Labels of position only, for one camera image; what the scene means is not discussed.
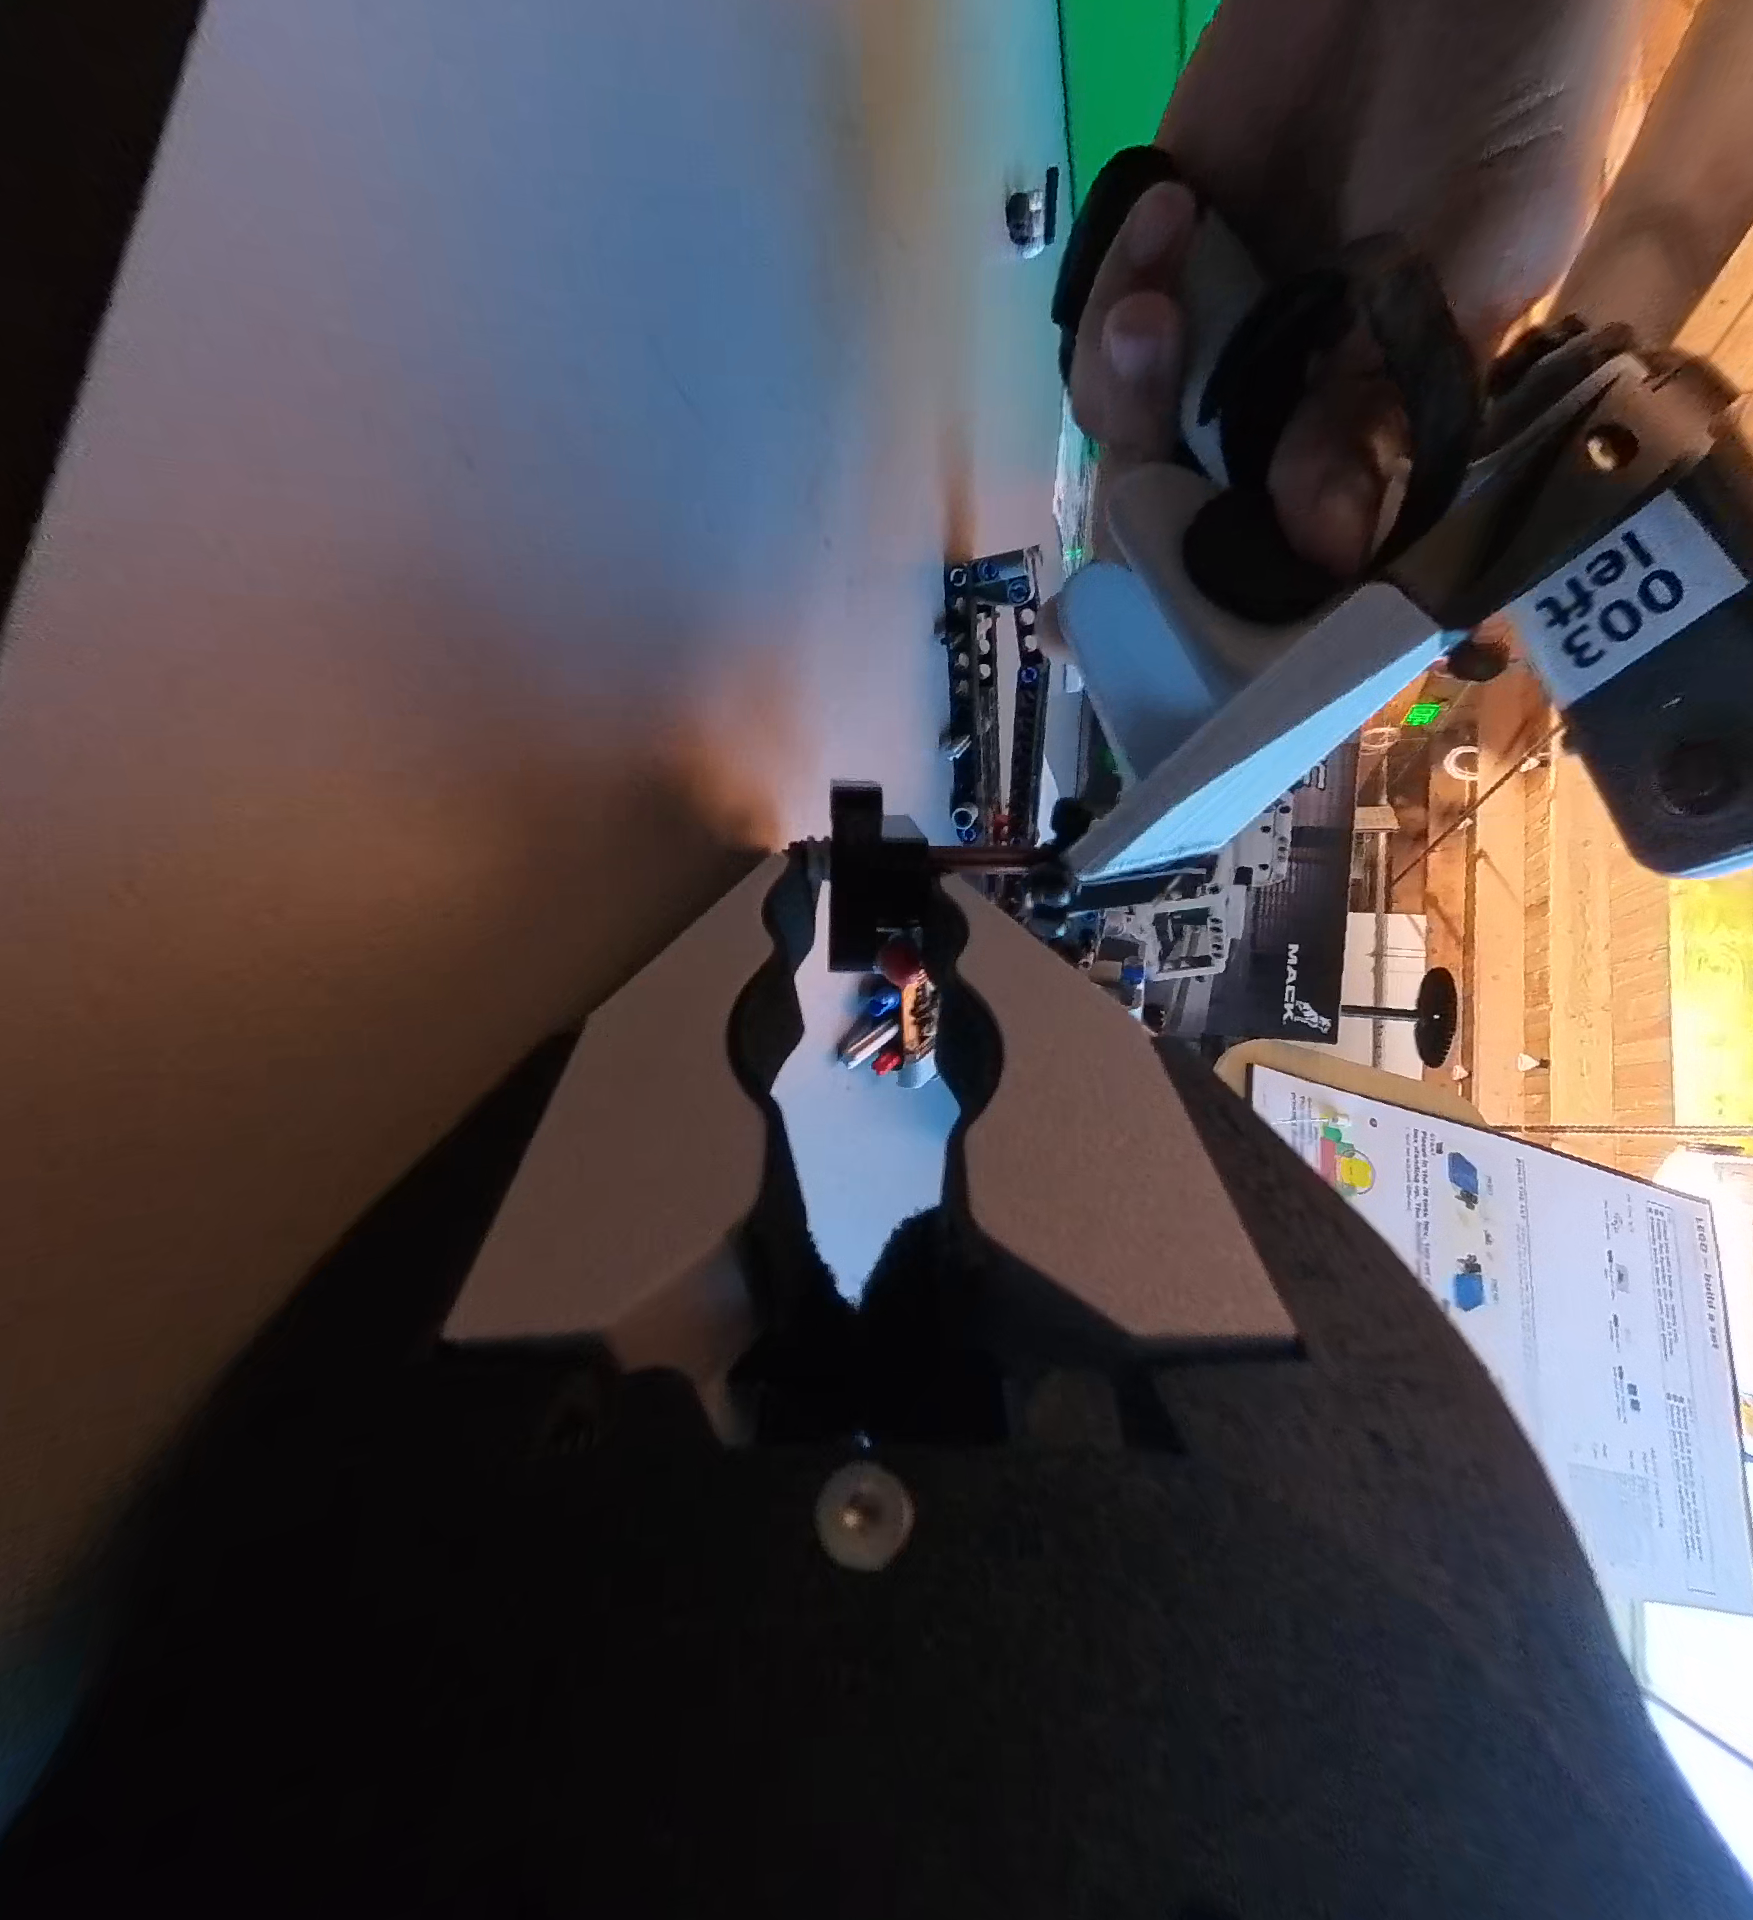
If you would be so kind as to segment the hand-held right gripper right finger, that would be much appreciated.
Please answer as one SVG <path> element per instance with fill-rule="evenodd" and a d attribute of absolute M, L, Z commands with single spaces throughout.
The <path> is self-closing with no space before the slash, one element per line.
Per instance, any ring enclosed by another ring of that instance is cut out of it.
<path fill-rule="evenodd" d="M 940 886 L 946 1209 L 1013 1342 L 1294 1342 L 1139 1022 L 960 879 Z"/>

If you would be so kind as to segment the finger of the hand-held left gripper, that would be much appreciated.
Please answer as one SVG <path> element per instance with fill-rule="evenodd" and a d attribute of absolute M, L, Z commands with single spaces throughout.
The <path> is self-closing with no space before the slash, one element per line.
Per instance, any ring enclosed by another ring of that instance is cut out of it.
<path fill-rule="evenodd" d="M 1222 708 L 1148 584 L 1122 564 L 1077 570 L 1044 603 L 1043 637 L 1078 674 L 1129 782 L 1148 779 Z"/>
<path fill-rule="evenodd" d="M 1461 641 L 1388 584 L 1343 598 L 1319 627 L 1277 631 L 1239 674 L 1222 645 L 1188 641 L 1219 714 L 1071 847 L 1081 883 L 1152 876 L 1219 854 Z"/>

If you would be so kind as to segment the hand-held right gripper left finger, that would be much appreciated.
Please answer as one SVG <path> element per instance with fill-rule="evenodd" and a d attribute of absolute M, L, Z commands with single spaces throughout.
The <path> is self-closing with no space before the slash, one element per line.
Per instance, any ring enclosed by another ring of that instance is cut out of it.
<path fill-rule="evenodd" d="M 698 1388 L 755 1433 L 738 1366 L 831 1301 L 775 1082 L 802 1038 L 815 863 L 769 854 L 575 1032 L 442 1328 L 455 1348 L 584 1345 Z"/>

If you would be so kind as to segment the black lego beam assembly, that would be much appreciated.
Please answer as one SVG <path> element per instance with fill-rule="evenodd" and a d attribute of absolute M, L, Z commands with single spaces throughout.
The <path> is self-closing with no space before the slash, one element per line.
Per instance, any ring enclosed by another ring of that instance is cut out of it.
<path fill-rule="evenodd" d="M 1067 911 L 1081 879 L 1055 845 L 929 842 L 902 815 L 885 812 L 876 782 L 833 782 L 824 842 L 826 964 L 831 974 L 876 974 L 893 938 L 919 938 L 946 879 L 1020 883 L 1037 909 Z"/>

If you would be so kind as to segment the person's left forearm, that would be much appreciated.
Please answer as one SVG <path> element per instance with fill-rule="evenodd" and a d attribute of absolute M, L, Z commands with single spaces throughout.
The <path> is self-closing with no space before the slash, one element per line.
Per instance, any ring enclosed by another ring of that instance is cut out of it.
<path fill-rule="evenodd" d="M 1458 4 L 1430 79 L 1441 254 L 1575 254 L 1693 11 L 1693 4 Z"/>

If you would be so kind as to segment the long black lego chassis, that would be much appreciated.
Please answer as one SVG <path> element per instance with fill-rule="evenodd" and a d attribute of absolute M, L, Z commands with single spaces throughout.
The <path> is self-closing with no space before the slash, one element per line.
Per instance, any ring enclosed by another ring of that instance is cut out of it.
<path fill-rule="evenodd" d="M 962 845 L 1043 839 L 1051 660 L 1037 547 L 949 564 L 937 637 L 946 651 L 949 816 Z"/>

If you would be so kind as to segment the dark lego box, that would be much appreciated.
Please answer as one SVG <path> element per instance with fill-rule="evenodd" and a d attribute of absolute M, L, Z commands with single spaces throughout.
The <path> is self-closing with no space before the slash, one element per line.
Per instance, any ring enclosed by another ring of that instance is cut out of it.
<path fill-rule="evenodd" d="M 1168 1035 L 1331 1044 L 1340 1035 L 1359 746 L 1343 744 L 1287 798 L 1287 876 L 1246 891 L 1243 931 L 1212 984 L 1168 988 Z"/>

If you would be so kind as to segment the grey lego truck model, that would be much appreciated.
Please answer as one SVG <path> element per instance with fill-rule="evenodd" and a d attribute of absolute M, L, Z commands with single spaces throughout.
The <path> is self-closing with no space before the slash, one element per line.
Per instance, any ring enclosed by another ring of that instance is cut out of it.
<path fill-rule="evenodd" d="M 1152 1038 L 1195 1032 L 1250 921 L 1256 891 L 1287 876 L 1269 842 L 1203 854 L 1193 869 L 1084 883 L 1031 931 Z"/>

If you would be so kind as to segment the small lego subassembly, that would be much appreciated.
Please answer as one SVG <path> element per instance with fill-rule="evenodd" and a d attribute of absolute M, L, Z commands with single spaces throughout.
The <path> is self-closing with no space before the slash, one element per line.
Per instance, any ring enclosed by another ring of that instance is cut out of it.
<path fill-rule="evenodd" d="M 937 1078 L 940 990 L 925 971 L 919 941 L 893 934 L 862 975 L 853 1018 L 836 1044 L 836 1065 L 870 1073 L 900 1089 Z"/>

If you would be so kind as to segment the person's left hand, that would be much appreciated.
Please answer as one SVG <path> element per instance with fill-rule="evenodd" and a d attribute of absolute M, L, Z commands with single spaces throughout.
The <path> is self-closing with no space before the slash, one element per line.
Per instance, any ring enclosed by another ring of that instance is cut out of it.
<path fill-rule="evenodd" d="M 1233 613 L 1316 613 L 1441 520 L 1498 347 L 1578 254 L 1441 254 L 1430 79 L 1454 7 L 1225 4 L 1063 256 L 1060 369 L 1104 480 L 1195 453 L 1206 219 L 1263 281 L 1250 344 L 1215 365 L 1225 495 L 1191 544 Z"/>

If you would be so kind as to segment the black round-base stand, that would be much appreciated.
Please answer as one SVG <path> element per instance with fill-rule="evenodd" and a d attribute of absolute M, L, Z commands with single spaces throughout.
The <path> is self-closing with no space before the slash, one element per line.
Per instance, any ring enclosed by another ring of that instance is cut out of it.
<path fill-rule="evenodd" d="M 1461 988 L 1450 968 L 1430 968 L 1411 1005 L 1343 1002 L 1343 1022 L 1400 1025 L 1408 1029 L 1418 1065 L 1441 1069 L 1451 1059 L 1461 1032 Z"/>

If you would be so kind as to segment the task sheet in acrylic stand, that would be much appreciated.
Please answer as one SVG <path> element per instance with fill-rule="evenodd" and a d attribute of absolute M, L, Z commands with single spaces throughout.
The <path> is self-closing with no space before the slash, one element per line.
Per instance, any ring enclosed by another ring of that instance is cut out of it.
<path fill-rule="evenodd" d="M 1608 1603 L 1753 1617 L 1710 1207 L 1498 1133 L 1461 1092 L 1329 1048 L 1235 1044 L 1215 1069 L 1482 1362 Z"/>

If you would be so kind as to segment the green board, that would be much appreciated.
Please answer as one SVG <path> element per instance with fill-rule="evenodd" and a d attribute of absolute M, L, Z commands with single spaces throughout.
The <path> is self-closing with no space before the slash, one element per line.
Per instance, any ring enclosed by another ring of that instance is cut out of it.
<path fill-rule="evenodd" d="M 1104 162 L 1148 145 L 1219 4 L 1060 4 L 1071 193 L 1078 207 Z"/>

